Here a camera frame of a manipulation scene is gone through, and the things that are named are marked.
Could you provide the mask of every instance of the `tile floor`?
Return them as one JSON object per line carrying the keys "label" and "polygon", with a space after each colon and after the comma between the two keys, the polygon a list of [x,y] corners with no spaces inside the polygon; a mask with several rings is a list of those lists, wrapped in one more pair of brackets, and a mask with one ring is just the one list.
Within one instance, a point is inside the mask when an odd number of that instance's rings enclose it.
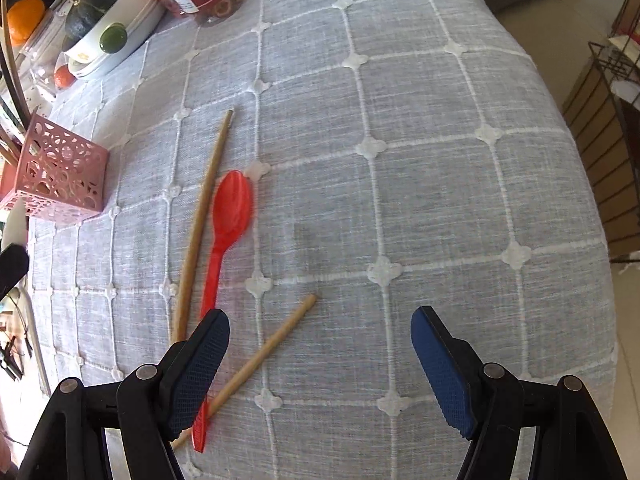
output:
{"label": "tile floor", "polygon": [[[588,41],[602,42],[623,0],[529,0],[498,19],[531,55],[560,107],[589,58]],[[628,480],[640,480],[640,266],[612,266],[618,314],[618,366],[609,430]]]}

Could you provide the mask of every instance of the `orange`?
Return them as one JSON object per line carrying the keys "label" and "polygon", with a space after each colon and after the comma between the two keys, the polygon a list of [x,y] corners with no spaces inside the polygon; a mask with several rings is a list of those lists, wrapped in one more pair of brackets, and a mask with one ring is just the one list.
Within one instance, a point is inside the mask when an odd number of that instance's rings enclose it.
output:
{"label": "orange", "polygon": [[11,43],[24,44],[33,34],[46,10],[42,0],[20,0],[6,14]]}
{"label": "orange", "polygon": [[56,81],[56,88],[63,90],[74,83],[76,76],[69,72],[69,65],[63,65],[56,70],[53,79]]}

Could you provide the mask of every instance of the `spoon handle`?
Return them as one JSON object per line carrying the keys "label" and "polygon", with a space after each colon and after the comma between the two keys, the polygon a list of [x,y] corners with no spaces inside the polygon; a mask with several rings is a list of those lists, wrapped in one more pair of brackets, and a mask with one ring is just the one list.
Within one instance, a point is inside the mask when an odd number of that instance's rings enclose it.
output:
{"label": "spoon handle", "polygon": [[[209,256],[209,267],[207,267],[207,280],[204,285],[202,302],[200,303],[200,319],[202,319],[210,309],[216,307],[218,282],[220,280],[220,269],[222,268],[222,257],[224,255],[224,250],[220,250],[220,248],[217,248],[215,245],[213,246]],[[207,397],[205,397],[198,410],[198,415],[196,415],[196,419],[193,421],[193,433],[191,433],[193,449],[198,453],[204,451],[204,445],[207,439],[208,409],[209,403],[207,402]]]}
{"label": "spoon handle", "polygon": [[225,251],[221,251],[216,246],[211,250],[209,256],[209,267],[207,267],[207,279],[204,283],[202,302],[200,303],[200,319],[205,317],[207,312],[216,307],[218,296],[218,282],[220,280],[220,269],[222,268],[222,257]]}

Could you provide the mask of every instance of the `green fruit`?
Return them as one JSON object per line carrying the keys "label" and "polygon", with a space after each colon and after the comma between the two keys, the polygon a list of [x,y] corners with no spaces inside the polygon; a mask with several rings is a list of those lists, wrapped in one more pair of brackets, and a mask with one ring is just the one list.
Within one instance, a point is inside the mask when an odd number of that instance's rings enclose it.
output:
{"label": "green fruit", "polygon": [[74,6],[71,7],[65,22],[65,32],[72,41],[71,46],[82,40],[117,0],[72,1]]}
{"label": "green fruit", "polygon": [[115,54],[127,44],[127,29],[121,23],[110,25],[100,37],[100,48],[107,54]]}

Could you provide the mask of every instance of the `white bowl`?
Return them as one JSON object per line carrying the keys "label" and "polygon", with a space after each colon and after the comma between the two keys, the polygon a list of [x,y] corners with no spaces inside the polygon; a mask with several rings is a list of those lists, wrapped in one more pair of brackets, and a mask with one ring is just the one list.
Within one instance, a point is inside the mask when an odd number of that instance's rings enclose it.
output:
{"label": "white bowl", "polygon": [[93,62],[83,64],[69,59],[69,72],[81,80],[103,78],[135,52],[158,26],[165,8],[159,0],[151,0],[127,27],[127,43],[115,54],[102,53]]}
{"label": "white bowl", "polygon": [[78,41],[65,54],[77,62],[88,64],[104,54],[100,48],[100,37],[114,23],[121,23],[129,31],[132,22],[150,0],[116,0],[111,9],[101,17],[87,35]]}

